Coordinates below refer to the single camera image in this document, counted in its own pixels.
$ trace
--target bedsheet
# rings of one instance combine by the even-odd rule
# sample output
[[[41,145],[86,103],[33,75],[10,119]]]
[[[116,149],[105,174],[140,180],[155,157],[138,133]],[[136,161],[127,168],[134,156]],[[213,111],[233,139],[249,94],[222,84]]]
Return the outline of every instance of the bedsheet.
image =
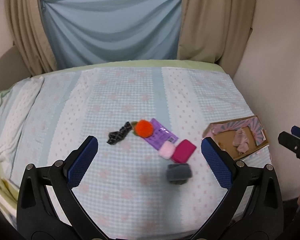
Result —
[[[205,71],[218,71],[224,73],[223,69],[217,65],[207,62],[198,62],[192,60],[129,60],[129,61],[118,61],[118,62],[110,62],[110,63],[102,63],[102,64],[93,64],[87,66],[80,66],[74,68],[67,68],[63,70],[58,70],[50,73],[41,74],[35,76],[35,78],[46,77],[49,75],[55,75],[57,73],[69,73],[69,72],[79,72],[84,70],[90,70],[94,68],[100,67],[177,67],[177,68],[185,68],[185,69],[198,69],[198,70],[205,70]],[[0,177],[6,178],[2,162],[0,162]]]
[[[0,163],[5,171],[12,168],[22,128],[43,81],[43,77],[22,80],[0,98]]]
[[[17,229],[18,193],[18,189],[9,181],[0,178],[0,211],[15,229]]]
[[[98,154],[73,189],[90,217],[110,238],[182,237],[205,222],[226,192],[199,150],[202,132],[210,122],[252,114],[231,78],[216,71],[101,67],[51,74],[44,78],[15,158],[4,172],[19,186],[28,163],[52,165],[93,135]],[[165,171],[171,162],[132,133],[115,146],[106,143],[108,133],[126,121],[151,118],[197,146],[188,161],[193,178],[186,184],[169,184]],[[268,149],[245,162],[263,167],[271,162]],[[60,219],[68,222],[49,192]]]

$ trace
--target orange pom pom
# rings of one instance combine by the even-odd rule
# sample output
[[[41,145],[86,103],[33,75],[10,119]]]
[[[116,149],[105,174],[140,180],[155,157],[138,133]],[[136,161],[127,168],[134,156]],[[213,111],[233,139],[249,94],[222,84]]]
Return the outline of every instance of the orange pom pom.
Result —
[[[146,120],[140,120],[134,127],[134,131],[138,136],[148,138],[153,134],[153,126]]]

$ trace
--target magenta eraser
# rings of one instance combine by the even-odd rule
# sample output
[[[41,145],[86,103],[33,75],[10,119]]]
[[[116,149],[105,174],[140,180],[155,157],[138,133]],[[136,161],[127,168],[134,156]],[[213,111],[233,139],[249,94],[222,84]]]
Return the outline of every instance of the magenta eraser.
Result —
[[[165,141],[159,150],[159,156],[169,160],[173,155],[176,147],[172,142]]]
[[[197,147],[188,140],[183,140],[176,147],[171,159],[175,163],[186,163]]]

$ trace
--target black patterned fabric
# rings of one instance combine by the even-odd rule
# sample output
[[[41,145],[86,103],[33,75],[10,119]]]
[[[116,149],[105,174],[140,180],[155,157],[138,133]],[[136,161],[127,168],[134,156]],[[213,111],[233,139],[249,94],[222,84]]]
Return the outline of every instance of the black patterned fabric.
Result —
[[[131,130],[131,124],[129,122],[126,122],[119,131],[109,133],[109,140],[107,141],[107,143],[110,145],[115,145],[116,143],[122,141]]]

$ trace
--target blue sheet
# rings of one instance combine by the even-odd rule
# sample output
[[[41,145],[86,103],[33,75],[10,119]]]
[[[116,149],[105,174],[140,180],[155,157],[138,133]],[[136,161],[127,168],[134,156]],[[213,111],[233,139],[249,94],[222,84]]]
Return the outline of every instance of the blue sheet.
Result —
[[[177,57],[181,0],[45,0],[42,14],[59,69]]]

